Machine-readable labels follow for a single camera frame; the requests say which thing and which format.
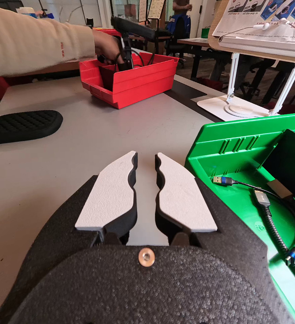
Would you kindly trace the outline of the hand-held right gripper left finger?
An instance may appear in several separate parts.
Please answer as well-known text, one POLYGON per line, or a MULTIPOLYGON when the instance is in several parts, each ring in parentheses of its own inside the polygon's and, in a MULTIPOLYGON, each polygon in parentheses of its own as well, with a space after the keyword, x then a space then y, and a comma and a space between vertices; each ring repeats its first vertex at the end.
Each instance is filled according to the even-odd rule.
POLYGON ((130 151, 107 165, 75 223, 82 231, 130 231, 137 221, 134 185, 138 153, 130 151))

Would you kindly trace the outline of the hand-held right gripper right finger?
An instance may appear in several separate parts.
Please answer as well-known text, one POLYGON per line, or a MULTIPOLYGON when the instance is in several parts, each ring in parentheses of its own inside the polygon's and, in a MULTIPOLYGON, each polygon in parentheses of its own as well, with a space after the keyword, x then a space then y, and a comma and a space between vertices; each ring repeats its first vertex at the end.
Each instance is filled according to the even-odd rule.
POLYGON ((217 231, 196 177, 163 153, 156 154, 155 167, 159 215, 188 233, 217 231))

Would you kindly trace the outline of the small red plastic bin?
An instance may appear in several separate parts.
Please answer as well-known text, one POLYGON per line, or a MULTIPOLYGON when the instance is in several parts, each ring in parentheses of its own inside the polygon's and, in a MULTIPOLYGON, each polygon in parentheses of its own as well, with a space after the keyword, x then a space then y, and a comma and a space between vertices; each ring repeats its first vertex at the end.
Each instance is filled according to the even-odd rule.
POLYGON ((154 95, 171 90, 178 58, 155 55, 153 63, 148 64, 151 53, 132 54, 134 69, 116 70, 113 80, 113 92, 102 87, 99 66, 107 66, 97 59, 79 63, 82 86, 94 97, 121 109, 154 95))

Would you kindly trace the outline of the green plastic bin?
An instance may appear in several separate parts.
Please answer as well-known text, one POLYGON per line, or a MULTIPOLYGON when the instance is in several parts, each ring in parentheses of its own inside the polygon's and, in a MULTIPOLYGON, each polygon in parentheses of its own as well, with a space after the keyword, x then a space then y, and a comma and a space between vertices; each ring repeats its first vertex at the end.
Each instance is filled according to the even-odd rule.
POLYGON ((262 166, 295 114, 206 124, 186 157, 218 227, 195 245, 249 282, 252 315, 219 323, 295 323, 295 197, 262 166))

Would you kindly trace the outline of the person's left forearm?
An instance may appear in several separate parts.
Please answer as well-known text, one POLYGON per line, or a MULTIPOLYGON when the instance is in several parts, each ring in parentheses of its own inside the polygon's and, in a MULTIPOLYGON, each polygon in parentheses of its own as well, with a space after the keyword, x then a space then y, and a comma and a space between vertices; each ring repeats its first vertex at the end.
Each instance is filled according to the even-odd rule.
POLYGON ((95 56, 92 29, 0 8, 0 76, 38 71, 95 56))

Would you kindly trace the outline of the person's left hand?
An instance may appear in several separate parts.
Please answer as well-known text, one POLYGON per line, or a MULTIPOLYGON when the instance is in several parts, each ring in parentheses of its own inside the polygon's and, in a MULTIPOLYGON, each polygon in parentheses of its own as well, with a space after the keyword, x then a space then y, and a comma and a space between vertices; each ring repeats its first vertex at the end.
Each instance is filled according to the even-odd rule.
POLYGON ((124 63, 119 42, 115 37, 95 29, 92 29, 92 33, 94 37, 95 54, 97 56, 103 55, 106 64, 124 63))

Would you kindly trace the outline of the notice board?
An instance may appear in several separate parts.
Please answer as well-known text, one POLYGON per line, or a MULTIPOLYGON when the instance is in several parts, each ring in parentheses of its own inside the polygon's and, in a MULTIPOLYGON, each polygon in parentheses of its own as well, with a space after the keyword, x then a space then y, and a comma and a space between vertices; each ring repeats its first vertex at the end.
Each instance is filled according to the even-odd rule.
POLYGON ((162 11, 165 5, 165 0, 151 0, 149 11, 148 11, 148 20, 157 19, 160 20, 162 16, 162 11))
POLYGON ((145 22, 147 19, 148 0, 138 1, 138 22, 145 22))

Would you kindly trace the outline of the blue jacket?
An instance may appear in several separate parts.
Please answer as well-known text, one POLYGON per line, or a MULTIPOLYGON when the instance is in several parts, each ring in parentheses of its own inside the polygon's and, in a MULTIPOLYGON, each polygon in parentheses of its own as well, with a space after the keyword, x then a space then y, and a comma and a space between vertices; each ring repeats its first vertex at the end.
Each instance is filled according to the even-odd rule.
POLYGON ((179 39, 190 38, 191 18, 190 15, 176 14, 173 15, 166 25, 166 30, 171 34, 171 39, 177 41, 179 39))

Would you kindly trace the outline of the black divider of red bin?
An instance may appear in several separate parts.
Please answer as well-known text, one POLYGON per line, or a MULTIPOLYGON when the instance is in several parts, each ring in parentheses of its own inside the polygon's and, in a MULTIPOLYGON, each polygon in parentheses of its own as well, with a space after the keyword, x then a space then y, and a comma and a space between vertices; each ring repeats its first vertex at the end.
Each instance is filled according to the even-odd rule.
POLYGON ((102 87, 111 92, 113 92, 113 80, 116 72, 115 67, 115 65, 99 66, 102 87))

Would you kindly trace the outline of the black divider of green bin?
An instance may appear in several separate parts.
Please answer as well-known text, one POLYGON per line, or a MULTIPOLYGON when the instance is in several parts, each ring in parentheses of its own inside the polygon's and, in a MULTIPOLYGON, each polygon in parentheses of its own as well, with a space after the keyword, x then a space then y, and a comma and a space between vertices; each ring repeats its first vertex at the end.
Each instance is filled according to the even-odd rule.
POLYGON ((287 129, 262 165, 295 197, 295 132, 287 129))

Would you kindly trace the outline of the black wrist rest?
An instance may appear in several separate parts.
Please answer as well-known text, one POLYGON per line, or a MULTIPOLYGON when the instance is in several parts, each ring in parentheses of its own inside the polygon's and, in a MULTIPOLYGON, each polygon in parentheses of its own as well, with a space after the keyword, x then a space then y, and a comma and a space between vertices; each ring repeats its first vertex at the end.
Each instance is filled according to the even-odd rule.
POLYGON ((63 122, 58 111, 26 111, 0 116, 0 144, 41 139, 57 132, 63 122))

